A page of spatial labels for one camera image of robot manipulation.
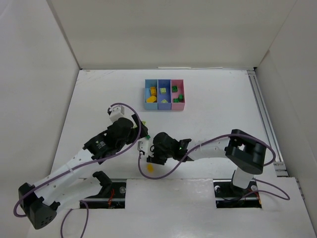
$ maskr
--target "table top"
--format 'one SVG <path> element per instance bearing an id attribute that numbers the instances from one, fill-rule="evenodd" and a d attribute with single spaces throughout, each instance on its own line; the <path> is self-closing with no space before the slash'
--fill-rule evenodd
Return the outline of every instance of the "table top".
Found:
<path id="1" fill-rule="evenodd" d="M 146 111 L 145 79 L 184 79 L 186 106 L 182 112 Z M 246 71 L 242 70 L 82 70 L 67 113 L 53 171 L 67 162 L 91 137 L 110 125 L 110 104 L 131 105 L 146 121 L 151 137 L 165 131 L 175 139 L 213 138 L 241 129 L 265 142 L 267 138 Z M 225 158 L 182 164 L 168 179 L 141 179 L 136 147 L 102 164 L 112 179 L 128 179 L 125 209 L 92 209 L 84 237 L 238 237 L 315 238 L 294 178 L 277 178 L 273 166 L 259 176 L 291 196 L 284 201 L 260 194 L 262 209 L 216 209 L 212 179 L 231 178 L 236 166 Z M 265 161 L 271 159 L 267 153 Z M 154 165 L 153 176 L 177 162 Z M 277 193 L 258 184 L 259 189 Z M 49 226 L 28 238 L 58 238 L 63 210 Z M 74 210 L 64 226 L 66 238 L 80 237 L 86 211 Z"/>

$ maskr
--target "bolt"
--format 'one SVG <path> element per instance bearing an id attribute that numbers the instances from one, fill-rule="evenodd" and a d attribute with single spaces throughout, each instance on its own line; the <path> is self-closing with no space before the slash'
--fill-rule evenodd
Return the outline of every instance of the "bolt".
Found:
<path id="1" fill-rule="evenodd" d="M 220 190 L 220 186 L 219 186 L 219 185 L 217 185 L 217 186 L 214 187 L 214 191 L 215 191 L 215 192 L 219 192 L 219 190 Z"/>
<path id="2" fill-rule="evenodd" d="M 125 193 L 126 189 L 125 189 L 125 187 L 120 187 L 119 191 L 120 191 L 120 193 Z"/>
<path id="3" fill-rule="evenodd" d="M 258 187 L 255 186 L 255 185 L 252 185 L 252 186 L 251 186 L 251 190 L 252 190 L 252 191 L 257 191 L 257 190 L 258 190 Z"/>

